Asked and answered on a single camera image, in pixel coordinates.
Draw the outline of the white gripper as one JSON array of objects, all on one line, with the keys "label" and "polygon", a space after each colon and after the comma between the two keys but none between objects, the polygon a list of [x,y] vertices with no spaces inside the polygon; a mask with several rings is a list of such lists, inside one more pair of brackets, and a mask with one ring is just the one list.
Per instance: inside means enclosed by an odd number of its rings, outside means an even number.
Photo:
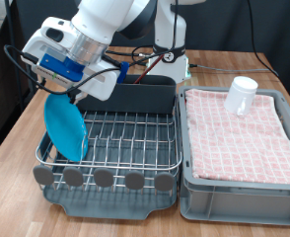
[{"label": "white gripper", "polygon": [[[110,71],[111,65],[102,60],[107,47],[77,30],[41,29],[32,35],[23,52],[36,58],[37,62],[25,59],[36,74],[66,89],[77,87],[81,93],[76,99],[82,100],[88,94],[105,101],[118,77],[117,72]],[[73,105],[75,96],[67,96]]]}]

